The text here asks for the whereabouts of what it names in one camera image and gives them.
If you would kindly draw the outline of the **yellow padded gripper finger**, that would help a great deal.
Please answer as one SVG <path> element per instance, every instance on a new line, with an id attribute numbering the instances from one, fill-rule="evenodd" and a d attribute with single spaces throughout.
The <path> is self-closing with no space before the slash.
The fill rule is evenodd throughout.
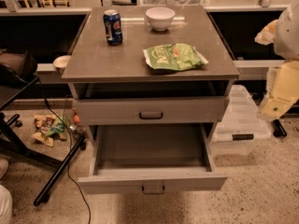
<path id="1" fill-rule="evenodd" d="M 299 100 L 299 62 L 287 61 L 270 68 L 266 79 L 266 95 L 259 105 L 257 117 L 273 121 L 286 114 Z"/>

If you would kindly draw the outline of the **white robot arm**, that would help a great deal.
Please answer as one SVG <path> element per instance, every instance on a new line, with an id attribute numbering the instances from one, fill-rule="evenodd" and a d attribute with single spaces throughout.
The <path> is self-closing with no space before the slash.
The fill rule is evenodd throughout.
<path id="1" fill-rule="evenodd" d="M 276 55 L 284 59 L 278 68 L 268 70 L 266 95 L 258 113 L 260 119 L 279 119 L 299 100 L 299 3 L 291 3 L 254 41 L 273 44 Z"/>

